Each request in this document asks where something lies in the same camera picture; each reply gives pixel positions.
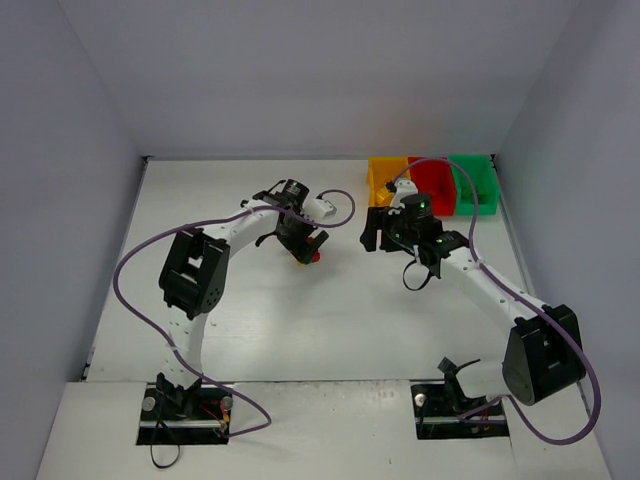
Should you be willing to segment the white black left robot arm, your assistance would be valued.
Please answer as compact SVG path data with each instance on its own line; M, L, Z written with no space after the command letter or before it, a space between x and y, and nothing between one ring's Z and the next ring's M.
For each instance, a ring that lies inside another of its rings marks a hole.
M178 312L169 320L169 354L156 377L158 396L171 413L187 418L201 401L202 379L194 372L202 369L206 321L222 299L232 257L274 236L297 262L313 263L328 239L315 225L336 212L331 202L311 198L304 184L289 179L279 191L261 191L242 201L227 224L189 227L175 235L159 287L166 305Z

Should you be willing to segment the yellow red green lego stack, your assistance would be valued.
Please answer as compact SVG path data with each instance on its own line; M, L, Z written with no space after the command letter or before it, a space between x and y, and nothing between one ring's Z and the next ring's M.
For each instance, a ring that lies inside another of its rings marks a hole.
M307 237L297 247L294 252L296 261L301 265L309 265L319 261L320 247L323 243L322 239L317 237Z

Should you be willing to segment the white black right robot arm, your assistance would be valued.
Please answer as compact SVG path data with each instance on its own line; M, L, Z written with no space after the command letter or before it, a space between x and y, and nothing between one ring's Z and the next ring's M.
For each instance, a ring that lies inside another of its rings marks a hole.
M360 242L368 252L402 251L412 265L456 287L491 320L506 339L499 362L441 361L439 370L459 407L501 395L532 406L582 380L586 368L577 316L565 305L552 307L498 275L484 272L470 241L444 229L424 194L411 194L395 207L371 207Z

